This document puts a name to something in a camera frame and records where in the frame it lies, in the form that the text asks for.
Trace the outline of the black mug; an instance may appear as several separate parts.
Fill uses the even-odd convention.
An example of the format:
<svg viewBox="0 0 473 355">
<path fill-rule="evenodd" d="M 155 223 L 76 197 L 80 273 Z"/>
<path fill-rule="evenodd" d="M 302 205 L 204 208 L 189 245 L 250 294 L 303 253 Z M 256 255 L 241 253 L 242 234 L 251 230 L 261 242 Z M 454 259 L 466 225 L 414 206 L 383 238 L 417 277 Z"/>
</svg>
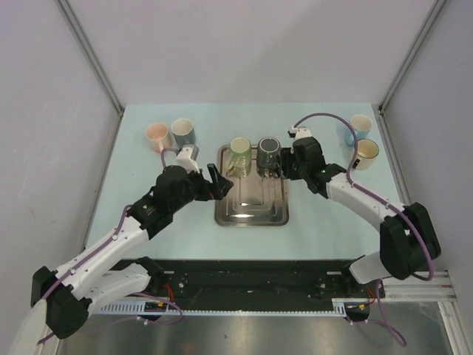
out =
<svg viewBox="0 0 473 355">
<path fill-rule="evenodd" d="M 280 142 L 274 137 L 264 137 L 258 142 L 256 164 L 261 174 L 279 177 L 280 150 Z"/>
</svg>

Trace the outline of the dark teal mug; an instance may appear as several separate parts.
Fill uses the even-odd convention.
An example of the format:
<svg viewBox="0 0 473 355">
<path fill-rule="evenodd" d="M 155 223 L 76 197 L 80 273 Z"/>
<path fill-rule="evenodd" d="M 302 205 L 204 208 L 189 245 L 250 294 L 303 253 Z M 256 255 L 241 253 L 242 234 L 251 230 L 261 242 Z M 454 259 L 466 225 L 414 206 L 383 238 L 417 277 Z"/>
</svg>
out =
<svg viewBox="0 0 473 355">
<path fill-rule="evenodd" d="M 196 143 L 194 125 L 187 118 L 178 118 L 171 125 L 171 131 L 174 136 L 174 140 L 180 149 L 182 149 L 185 145 Z"/>
</svg>

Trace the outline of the pink mug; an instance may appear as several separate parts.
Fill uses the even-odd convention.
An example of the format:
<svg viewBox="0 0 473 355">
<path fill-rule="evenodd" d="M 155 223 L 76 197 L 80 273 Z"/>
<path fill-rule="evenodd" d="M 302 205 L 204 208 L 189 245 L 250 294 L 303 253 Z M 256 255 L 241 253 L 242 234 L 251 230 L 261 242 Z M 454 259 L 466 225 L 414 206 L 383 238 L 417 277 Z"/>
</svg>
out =
<svg viewBox="0 0 473 355">
<path fill-rule="evenodd" d="M 162 150 L 170 148 L 173 145 L 169 129 L 165 124 L 151 124 L 146 129 L 145 135 L 152 150 L 156 153 L 161 153 Z"/>
</svg>

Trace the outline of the light blue mug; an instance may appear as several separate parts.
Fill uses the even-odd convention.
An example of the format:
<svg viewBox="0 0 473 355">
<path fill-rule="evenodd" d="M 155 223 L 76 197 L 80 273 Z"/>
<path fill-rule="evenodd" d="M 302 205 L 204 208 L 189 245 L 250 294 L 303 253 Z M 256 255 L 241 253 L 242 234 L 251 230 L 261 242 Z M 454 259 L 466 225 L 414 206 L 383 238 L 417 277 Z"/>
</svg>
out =
<svg viewBox="0 0 473 355">
<path fill-rule="evenodd" d="M 357 114 L 351 117 L 350 125 L 356 135 L 357 140 L 364 139 L 372 129 L 372 120 L 367 115 Z M 347 129 L 344 136 L 345 143 L 348 146 L 354 146 L 355 141 L 352 132 Z"/>
</svg>

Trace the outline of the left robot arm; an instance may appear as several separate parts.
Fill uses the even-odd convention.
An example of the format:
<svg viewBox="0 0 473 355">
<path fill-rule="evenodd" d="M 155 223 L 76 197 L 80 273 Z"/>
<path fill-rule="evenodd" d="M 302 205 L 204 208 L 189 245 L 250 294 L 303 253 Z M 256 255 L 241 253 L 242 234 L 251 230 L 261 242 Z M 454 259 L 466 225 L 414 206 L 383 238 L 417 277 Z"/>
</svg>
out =
<svg viewBox="0 0 473 355">
<path fill-rule="evenodd" d="M 132 263 L 116 280 L 105 273 L 128 251 L 169 226 L 184 206 L 227 196 L 234 183 L 214 164 L 207 167 L 209 180 L 201 169 L 167 166 L 141 199 L 123 208 L 117 226 L 101 240 L 55 270 L 43 266 L 34 273 L 31 306 L 45 307 L 44 320 L 52 335 L 70 337 L 95 309 L 121 297 L 142 291 L 153 296 L 162 290 L 161 270 L 148 257 Z"/>
</svg>

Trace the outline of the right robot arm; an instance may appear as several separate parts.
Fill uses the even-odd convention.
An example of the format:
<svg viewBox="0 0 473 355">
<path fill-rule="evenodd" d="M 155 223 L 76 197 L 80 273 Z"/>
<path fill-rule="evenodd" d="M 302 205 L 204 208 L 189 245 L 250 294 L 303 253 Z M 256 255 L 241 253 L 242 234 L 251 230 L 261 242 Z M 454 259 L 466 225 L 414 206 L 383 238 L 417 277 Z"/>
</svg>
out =
<svg viewBox="0 0 473 355">
<path fill-rule="evenodd" d="M 348 265 L 341 278 L 342 291 L 357 297 L 368 283 L 394 277 L 417 277 L 427 268 L 426 280 L 435 272 L 433 261 L 441 254 L 432 220 L 420 203 L 391 203 L 364 186 L 350 182 L 347 171 L 326 163 L 320 143 L 312 136 L 292 134 L 290 148 L 280 152 L 280 175 L 286 180 L 303 180 L 315 195 L 340 203 L 366 220 L 379 233 L 379 250 Z"/>
</svg>

